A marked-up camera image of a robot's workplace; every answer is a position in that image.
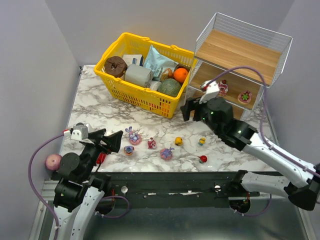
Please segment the pink bear with strawberry cake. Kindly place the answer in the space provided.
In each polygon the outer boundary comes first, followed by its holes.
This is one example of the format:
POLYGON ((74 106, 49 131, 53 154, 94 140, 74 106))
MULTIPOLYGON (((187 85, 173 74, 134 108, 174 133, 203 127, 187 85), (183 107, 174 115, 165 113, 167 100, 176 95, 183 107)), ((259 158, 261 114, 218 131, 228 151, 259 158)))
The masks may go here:
POLYGON ((227 83, 227 81, 225 79, 221 80, 218 83, 218 88, 219 88, 219 93, 218 93, 219 96, 224 97, 224 96, 227 95, 228 83, 227 83))

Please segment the pink bear with santa hat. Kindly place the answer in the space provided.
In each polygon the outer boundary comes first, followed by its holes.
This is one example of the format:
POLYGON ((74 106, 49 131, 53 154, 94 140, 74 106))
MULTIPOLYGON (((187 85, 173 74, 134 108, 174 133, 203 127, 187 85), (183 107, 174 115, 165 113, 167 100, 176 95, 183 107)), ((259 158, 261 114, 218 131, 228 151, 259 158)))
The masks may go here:
POLYGON ((148 145, 148 149, 156 149, 157 148, 157 143, 156 140, 151 137, 148 141, 147 141, 147 145, 148 145))

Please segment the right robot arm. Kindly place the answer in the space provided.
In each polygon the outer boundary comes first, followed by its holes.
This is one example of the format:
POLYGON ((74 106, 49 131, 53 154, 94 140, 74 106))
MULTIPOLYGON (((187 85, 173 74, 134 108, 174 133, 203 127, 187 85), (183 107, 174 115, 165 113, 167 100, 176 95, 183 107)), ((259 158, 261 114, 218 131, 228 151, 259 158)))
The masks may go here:
POLYGON ((180 108, 184 121, 205 123, 227 146, 252 155, 279 172, 280 176, 239 171, 237 181, 248 192, 263 192, 288 198, 295 206, 312 211, 320 196, 320 166, 299 159, 265 138, 252 125, 234 118, 233 108, 223 98, 202 103, 189 98, 180 108))

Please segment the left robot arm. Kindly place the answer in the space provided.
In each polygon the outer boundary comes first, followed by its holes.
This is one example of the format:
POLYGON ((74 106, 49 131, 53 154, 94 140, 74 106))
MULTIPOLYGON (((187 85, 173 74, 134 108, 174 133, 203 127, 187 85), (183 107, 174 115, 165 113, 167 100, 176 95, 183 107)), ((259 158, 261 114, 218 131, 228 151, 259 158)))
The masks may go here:
POLYGON ((89 124, 74 125, 63 132, 65 137, 84 145, 81 154, 66 153, 60 160, 60 180, 54 189, 54 213, 51 240, 81 240, 100 200, 111 191, 111 178, 93 173, 101 154, 119 152, 123 131, 109 136, 106 129, 92 131, 89 124))

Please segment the yellow hair girl figure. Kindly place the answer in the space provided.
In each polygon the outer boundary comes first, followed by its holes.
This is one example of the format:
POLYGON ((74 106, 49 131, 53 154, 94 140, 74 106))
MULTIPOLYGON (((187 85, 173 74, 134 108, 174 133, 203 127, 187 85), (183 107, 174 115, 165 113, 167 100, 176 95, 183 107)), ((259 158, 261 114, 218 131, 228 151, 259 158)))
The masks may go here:
POLYGON ((174 144, 176 146, 181 146, 183 145, 183 139, 181 137, 176 137, 175 140, 174 140, 174 144))

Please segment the pink strawberry cake toy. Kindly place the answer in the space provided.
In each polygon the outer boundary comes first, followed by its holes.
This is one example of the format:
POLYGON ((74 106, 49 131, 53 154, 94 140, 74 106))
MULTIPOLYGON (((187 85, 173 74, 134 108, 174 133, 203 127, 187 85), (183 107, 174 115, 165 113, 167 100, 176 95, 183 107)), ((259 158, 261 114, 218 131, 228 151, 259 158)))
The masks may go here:
POLYGON ((237 97, 238 101, 242 104, 248 104, 251 102, 252 99, 252 93, 250 91, 244 91, 240 93, 237 97))

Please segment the yellow hair blue figure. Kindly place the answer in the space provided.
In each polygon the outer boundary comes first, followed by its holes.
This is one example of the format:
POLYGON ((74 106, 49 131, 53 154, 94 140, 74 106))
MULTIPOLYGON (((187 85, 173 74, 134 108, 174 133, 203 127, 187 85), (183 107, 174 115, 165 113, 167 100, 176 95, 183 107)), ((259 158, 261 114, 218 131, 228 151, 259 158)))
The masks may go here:
POLYGON ((202 138, 200 138, 200 139, 198 140, 198 144, 199 144, 200 146, 203 146, 203 145, 205 144, 205 142, 206 142, 206 139, 205 139, 204 137, 202 137, 202 138))

